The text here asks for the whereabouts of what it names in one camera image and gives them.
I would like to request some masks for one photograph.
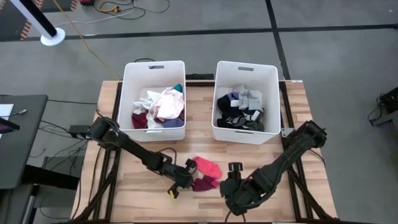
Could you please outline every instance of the bin handle hole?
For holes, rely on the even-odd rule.
[[[145,133],[162,133],[162,132],[163,132],[162,130],[158,130],[158,131],[156,131],[156,130],[145,131]]]
[[[254,68],[238,67],[238,70],[253,72],[253,71],[254,71]]]
[[[235,133],[238,133],[238,134],[253,134],[253,133],[244,133],[242,131],[235,131]]]
[[[163,65],[148,66],[149,69],[163,69]]]

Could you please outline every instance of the black desk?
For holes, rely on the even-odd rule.
[[[14,104],[11,114],[27,109],[25,114],[9,118],[20,130],[3,134],[0,139],[0,189],[13,189],[21,183],[77,189],[77,177],[26,164],[47,100],[47,95],[0,96],[0,104]]]
[[[30,196],[38,191],[35,184],[77,189],[77,177],[26,164],[47,100],[46,95],[0,96],[0,104],[14,105],[11,114],[27,110],[9,118],[20,130],[0,139],[0,223],[22,222]]]

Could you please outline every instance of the yellow cable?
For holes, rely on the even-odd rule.
[[[92,53],[96,58],[98,58],[98,60],[106,67],[109,69],[109,71],[111,72],[112,75],[114,75],[114,77],[116,78],[117,81],[120,80],[120,78],[112,71],[112,68],[105,63],[104,60],[102,60],[100,58],[100,56],[96,55],[87,45],[86,40],[83,38],[83,35],[80,33],[80,31],[77,29],[77,27],[75,26],[75,24],[72,22],[72,20],[69,18],[69,16],[62,10],[61,6],[58,4],[57,0],[52,0],[54,2],[54,4],[57,6],[57,8],[62,12],[62,14],[69,20],[70,24],[73,26],[73,28],[75,29],[75,31],[79,34],[80,39],[83,41],[83,43],[85,44],[87,50]]]
[[[105,1],[105,0],[102,0],[102,1],[100,1],[100,2],[98,3],[97,9],[98,9],[99,11],[101,11],[101,12],[112,12],[112,11],[115,11],[115,9],[118,8],[117,6],[114,6],[114,7],[111,8],[111,9],[101,9],[101,6],[103,5],[103,2],[104,2],[104,1]]]

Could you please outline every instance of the red and white striped tape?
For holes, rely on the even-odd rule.
[[[43,6],[43,0],[34,0],[34,3],[39,9],[41,9]],[[27,34],[29,33],[31,27],[32,23],[30,21],[26,21],[25,26],[21,33],[21,40],[26,39]]]
[[[77,7],[78,0],[72,0],[72,4],[70,5],[70,10],[74,11]]]

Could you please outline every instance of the pole base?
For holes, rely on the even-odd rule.
[[[61,43],[63,40],[65,40],[65,31],[61,28],[56,27],[55,28],[57,30],[57,34],[53,37],[51,37],[51,39],[48,39],[46,37],[44,37],[43,35],[40,38],[40,41],[42,42],[42,44],[46,45],[46,46],[55,46],[59,43]]]

